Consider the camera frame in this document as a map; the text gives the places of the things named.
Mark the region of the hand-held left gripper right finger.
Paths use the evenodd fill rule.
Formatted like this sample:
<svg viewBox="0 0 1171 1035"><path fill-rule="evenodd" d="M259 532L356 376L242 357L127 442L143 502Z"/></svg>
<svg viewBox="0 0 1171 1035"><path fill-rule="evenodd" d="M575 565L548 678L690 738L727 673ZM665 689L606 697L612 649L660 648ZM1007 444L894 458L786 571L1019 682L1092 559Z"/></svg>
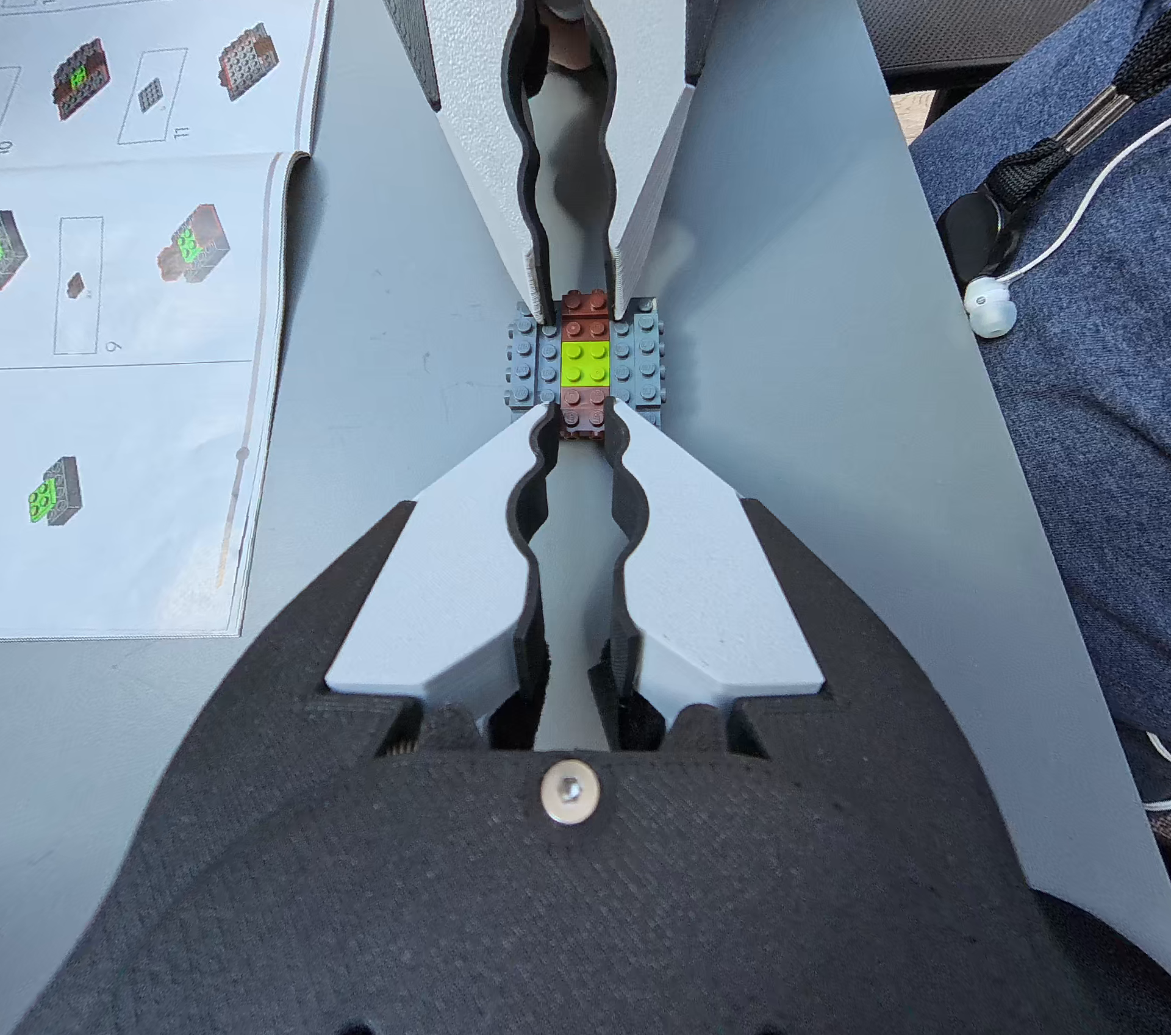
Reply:
<svg viewBox="0 0 1171 1035"><path fill-rule="evenodd" d="M691 705L817 694L826 678L745 505L622 400L607 402L614 569L609 664L623 728L648 702L671 726Z"/></svg>

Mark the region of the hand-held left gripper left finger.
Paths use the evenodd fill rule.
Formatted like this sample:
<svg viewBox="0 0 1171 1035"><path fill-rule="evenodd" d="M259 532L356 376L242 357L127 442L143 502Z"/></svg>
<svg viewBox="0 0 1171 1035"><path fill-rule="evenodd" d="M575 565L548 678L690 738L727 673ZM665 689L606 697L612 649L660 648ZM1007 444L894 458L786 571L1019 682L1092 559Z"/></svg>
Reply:
<svg viewBox="0 0 1171 1035"><path fill-rule="evenodd" d="M549 676L537 560L559 414L537 405L417 496L326 674L534 734Z"/></svg>

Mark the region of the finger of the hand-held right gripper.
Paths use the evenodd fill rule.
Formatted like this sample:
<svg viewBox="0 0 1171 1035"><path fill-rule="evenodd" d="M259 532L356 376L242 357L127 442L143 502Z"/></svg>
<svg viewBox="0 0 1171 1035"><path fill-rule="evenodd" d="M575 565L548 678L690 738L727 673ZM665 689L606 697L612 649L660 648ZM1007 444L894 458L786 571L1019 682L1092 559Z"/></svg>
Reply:
<svg viewBox="0 0 1171 1035"><path fill-rule="evenodd" d="M539 155L525 70L537 50L534 0L423 0L440 126L505 269L535 318L553 310L536 214Z"/></svg>
<svg viewBox="0 0 1171 1035"><path fill-rule="evenodd" d="M587 0L587 13L609 78L602 146L614 184L610 293L621 318L638 290L693 95L686 0Z"/></svg>

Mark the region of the grey brown toy brick assembly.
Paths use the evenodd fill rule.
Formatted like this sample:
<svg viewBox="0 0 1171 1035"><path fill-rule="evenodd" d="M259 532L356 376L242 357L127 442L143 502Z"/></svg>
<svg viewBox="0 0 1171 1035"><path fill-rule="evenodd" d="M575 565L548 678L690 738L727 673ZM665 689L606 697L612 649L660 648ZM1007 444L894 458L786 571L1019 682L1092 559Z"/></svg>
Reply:
<svg viewBox="0 0 1171 1035"><path fill-rule="evenodd" d="M573 290L547 323L518 303L508 325L505 389L512 418L556 403L561 438L601 440L604 402L612 396L660 429L663 331L653 297L632 299L614 320L607 292Z"/></svg>

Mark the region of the grey desk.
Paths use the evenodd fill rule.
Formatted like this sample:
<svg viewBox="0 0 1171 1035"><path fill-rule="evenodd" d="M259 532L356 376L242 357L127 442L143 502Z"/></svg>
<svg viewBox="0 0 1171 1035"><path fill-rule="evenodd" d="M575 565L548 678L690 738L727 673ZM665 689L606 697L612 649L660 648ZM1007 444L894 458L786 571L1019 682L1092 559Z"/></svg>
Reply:
<svg viewBox="0 0 1171 1035"><path fill-rule="evenodd" d="M334 0L288 196L242 638L2 643L2 1029L242 647L506 421L518 300L382 0ZM855 0L724 0L648 266L664 421L878 612L1035 886L1169 964L1169 880Z"/></svg>

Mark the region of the person's right hand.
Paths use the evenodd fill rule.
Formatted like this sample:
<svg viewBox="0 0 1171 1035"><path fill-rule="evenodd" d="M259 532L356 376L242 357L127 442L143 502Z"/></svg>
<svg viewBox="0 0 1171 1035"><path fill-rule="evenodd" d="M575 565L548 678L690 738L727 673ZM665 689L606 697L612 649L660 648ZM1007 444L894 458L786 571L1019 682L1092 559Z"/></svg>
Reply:
<svg viewBox="0 0 1171 1035"><path fill-rule="evenodd" d="M593 41L584 18L566 20L547 7L540 9L540 16L549 35L549 64L571 73L589 69L593 66Z"/></svg>

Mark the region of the black office chair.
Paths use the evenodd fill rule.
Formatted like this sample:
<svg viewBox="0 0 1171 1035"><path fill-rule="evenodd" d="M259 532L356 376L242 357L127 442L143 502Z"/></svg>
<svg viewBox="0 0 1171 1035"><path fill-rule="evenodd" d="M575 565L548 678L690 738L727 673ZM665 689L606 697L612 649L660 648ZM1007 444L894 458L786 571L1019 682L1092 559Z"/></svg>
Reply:
<svg viewBox="0 0 1171 1035"><path fill-rule="evenodd" d="M857 0L886 90L933 91L926 125L1095 0Z"/></svg>

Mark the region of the brick building instruction booklet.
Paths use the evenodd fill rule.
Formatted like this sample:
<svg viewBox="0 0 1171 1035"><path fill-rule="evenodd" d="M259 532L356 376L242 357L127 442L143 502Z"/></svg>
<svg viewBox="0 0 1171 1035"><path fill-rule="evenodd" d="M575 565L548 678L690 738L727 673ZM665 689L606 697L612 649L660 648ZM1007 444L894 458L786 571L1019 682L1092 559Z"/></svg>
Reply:
<svg viewBox="0 0 1171 1035"><path fill-rule="evenodd" d="M2 0L1 631L235 635L330 0Z"/></svg>

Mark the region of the person in blue jeans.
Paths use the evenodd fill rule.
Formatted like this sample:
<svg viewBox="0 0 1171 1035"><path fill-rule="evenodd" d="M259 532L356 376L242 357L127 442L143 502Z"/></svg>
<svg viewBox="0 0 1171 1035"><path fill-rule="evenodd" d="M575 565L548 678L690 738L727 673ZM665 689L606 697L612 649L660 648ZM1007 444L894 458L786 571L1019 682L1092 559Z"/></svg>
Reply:
<svg viewBox="0 0 1171 1035"><path fill-rule="evenodd" d="M1105 87L1169 0L1097 0L911 145L934 217ZM980 347L1139 797L1169 837L1170 140L1116 167Z"/></svg>

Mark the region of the white wired earphones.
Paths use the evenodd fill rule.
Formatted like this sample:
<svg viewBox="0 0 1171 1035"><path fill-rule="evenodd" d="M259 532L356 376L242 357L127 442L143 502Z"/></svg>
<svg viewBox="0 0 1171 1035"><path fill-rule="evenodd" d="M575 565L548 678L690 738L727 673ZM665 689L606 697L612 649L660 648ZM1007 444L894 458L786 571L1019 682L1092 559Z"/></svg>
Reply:
<svg viewBox="0 0 1171 1035"><path fill-rule="evenodd" d="M964 304L1143 807L1169 835L1169 119Z"/></svg>

